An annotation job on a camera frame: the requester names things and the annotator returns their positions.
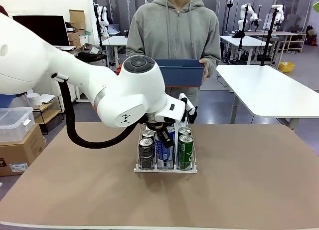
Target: hoodie drawstring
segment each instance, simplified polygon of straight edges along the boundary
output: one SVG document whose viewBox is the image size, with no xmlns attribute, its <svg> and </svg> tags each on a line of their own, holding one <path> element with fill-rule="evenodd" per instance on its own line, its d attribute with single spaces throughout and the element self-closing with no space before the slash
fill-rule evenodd
<svg viewBox="0 0 319 230">
<path fill-rule="evenodd" d="M 167 1 L 165 1 L 165 6 L 166 6 L 166 10 L 167 10 L 167 47 L 168 47 L 168 58 L 170 59 L 170 19 L 169 19 L 169 9 L 168 9 L 168 4 Z"/>
<path fill-rule="evenodd" d="M 191 4 L 193 2 L 191 1 L 189 3 L 189 15 L 188 15 L 188 25 L 189 25 L 189 32 L 190 32 L 190 43 L 191 43 L 191 47 L 194 49 L 194 43 L 193 43 L 193 37 L 192 37 L 192 27 L 191 27 Z"/>
</svg>

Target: hand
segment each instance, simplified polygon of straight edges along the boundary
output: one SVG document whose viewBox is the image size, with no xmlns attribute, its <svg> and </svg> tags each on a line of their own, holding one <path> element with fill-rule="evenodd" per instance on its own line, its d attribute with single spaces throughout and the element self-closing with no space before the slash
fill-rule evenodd
<svg viewBox="0 0 319 230">
<path fill-rule="evenodd" d="M 208 68 L 209 68 L 209 61 L 206 58 L 203 58 L 199 61 L 199 63 L 204 64 L 205 65 L 205 72 L 204 72 L 204 78 L 203 78 L 203 83 L 205 82 L 205 80 L 207 79 L 207 77 L 209 77 L 209 72 L 208 72 Z"/>
</svg>

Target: white wall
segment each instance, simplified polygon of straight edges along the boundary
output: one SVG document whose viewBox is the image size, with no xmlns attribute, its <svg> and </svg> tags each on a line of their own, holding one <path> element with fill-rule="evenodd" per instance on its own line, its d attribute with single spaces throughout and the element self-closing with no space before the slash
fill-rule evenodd
<svg viewBox="0 0 319 230">
<path fill-rule="evenodd" d="M 89 42 L 98 43 L 93 0 L 0 0 L 0 5 L 9 15 L 62 15 L 65 21 L 70 21 L 69 9 L 84 10 L 86 29 L 91 32 Z"/>
<path fill-rule="evenodd" d="M 312 25 L 315 32 L 319 32 L 319 13 L 317 13 L 313 8 L 313 5 L 317 2 L 318 0 L 313 0 L 313 3 L 310 7 L 310 16 L 308 20 L 308 25 Z"/>
</svg>

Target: monitor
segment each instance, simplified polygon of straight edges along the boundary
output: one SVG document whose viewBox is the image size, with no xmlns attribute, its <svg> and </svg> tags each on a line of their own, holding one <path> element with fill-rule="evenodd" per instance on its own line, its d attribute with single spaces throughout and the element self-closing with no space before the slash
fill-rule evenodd
<svg viewBox="0 0 319 230">
<path fill-rule="evenodd" d="M 63 16 L 16 15 L 13 19 L 51 45 L 70 46 Z"/>
</svg>

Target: black can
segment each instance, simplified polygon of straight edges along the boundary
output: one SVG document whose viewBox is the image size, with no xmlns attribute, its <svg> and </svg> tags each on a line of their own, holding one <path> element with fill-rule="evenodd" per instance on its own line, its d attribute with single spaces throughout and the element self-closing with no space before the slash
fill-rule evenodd
<svg viewBox="0 0 319 230">
<path fill-rule="evenodd" d="M 151 138 L 139 141 L 140 165 L 142 169 L 150 169 L 153 165 L 154 142 Z"/>
<path fill-rule="evenodd" d="M 142 137 L 143 138 L 150 138 L 153 140 L 153 158 L 155 157 L 155 132 L 152 130 L 144 130 L 142 132 Z"/>
</svg>

